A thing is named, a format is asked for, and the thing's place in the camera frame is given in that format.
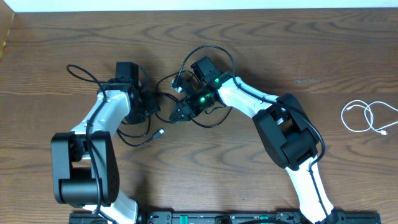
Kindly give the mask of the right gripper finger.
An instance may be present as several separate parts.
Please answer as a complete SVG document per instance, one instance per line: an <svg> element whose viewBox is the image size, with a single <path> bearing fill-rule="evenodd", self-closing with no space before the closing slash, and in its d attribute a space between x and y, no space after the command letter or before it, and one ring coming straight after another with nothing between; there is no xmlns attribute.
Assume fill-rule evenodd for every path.
<svg viewBox="0 0 398 224"><path fill-rule="evenodd" d="M184 110L183 110L183 103L182 103L182 101L181 101L181 102L178 102L178 103L175 105L175 108L172 110L171 114L172 114L174 111L178 111L178 112L183 112L183 113L185 113Z"/></svg>
<svg viewBox="0 0 398 224"><path fill-rule="evenodd" d="M183 112L174 111L170 115L170 121L172 123L180 123L180 122L190 121L190 118Z"/></svg>

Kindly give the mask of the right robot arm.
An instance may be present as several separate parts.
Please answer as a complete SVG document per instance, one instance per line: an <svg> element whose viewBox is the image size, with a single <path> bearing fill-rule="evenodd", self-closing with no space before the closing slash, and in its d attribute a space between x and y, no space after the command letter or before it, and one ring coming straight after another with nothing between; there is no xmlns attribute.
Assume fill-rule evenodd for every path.
<svg viewBox="0 0 398 224"><path fill-rule="evenodd" d="M235 71L222 72L208 57L191 66L199 82L195 90L178 72L171 87L186 94L172 114L172 122L191 121L214 102L235 108L250 117L265 151L285 169L299 200L301 214L311 223L332 223L334 206L328 199L318 171L325 142L309 121L298 99L286 93L276 96L245 83Z"/></svg>

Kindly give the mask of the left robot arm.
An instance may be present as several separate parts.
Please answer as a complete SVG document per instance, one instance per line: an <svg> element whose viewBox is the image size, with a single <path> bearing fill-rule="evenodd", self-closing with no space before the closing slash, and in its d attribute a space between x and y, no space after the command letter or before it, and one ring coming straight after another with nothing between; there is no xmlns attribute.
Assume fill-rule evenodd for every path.
<svg viewBox="0 0 398 224"><path fill-rule="evenodd" d="M119 125L150 122L159 106L145 89L132 62L118 62L114 78L101 82L93 74L89 82L99 86L96 103L71 131L51 139L55 200L90 211L80 223L147 223L138 203L120 189L120 177L112 138Z"/></svg>

